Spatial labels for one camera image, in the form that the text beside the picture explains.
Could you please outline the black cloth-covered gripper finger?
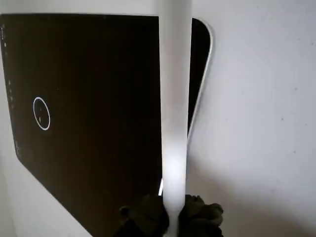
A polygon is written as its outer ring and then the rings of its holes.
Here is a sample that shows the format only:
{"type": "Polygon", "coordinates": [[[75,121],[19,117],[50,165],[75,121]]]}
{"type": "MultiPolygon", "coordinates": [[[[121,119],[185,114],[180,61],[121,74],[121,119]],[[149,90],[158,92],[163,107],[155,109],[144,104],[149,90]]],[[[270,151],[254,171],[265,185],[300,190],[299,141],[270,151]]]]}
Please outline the black cloth-covered gripper finger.
{"type": "Polygon", "coordinates": [[[162,196],[144,196],[134,206],[121,207],[119,214],[115,237],[162,237],[169,227],[162,196]]]}
{"type": "Polygon", "coordinates": [[[221,237],[224,210],[217,203],[206,204],[200,196],[186,195],[179,214],[179,237],[221,237]]]}

